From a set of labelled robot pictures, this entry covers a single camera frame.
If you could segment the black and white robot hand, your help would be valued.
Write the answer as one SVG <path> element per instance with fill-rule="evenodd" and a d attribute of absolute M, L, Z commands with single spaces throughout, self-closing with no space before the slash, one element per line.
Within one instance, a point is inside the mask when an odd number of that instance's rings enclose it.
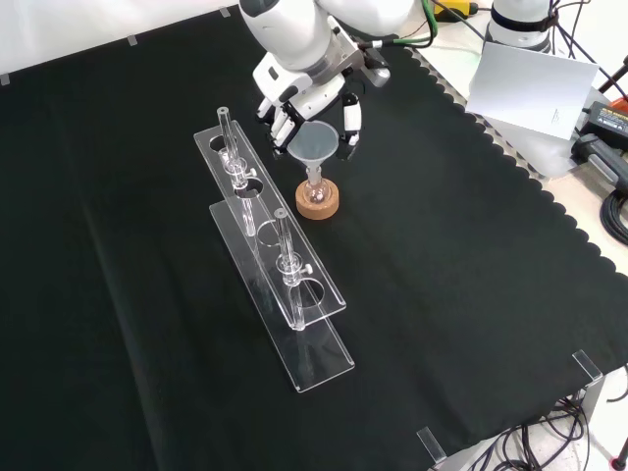
<path fill-rule="evenodd" d="M 256 119 L 269 127 L 269 138 L 276 154 L 288 152 L 288 145 L 300 128 L 340 103 L 344 130 L 338 138 L 339 158 L 352 158 L 360 140 L 362 110 L 358 96 L 346 87 L 343 73 L 324 84 L 316 84 L 304 72 L 282 67 L 268 53 L 253 71 L 254 81 L 263 95 Z"/>

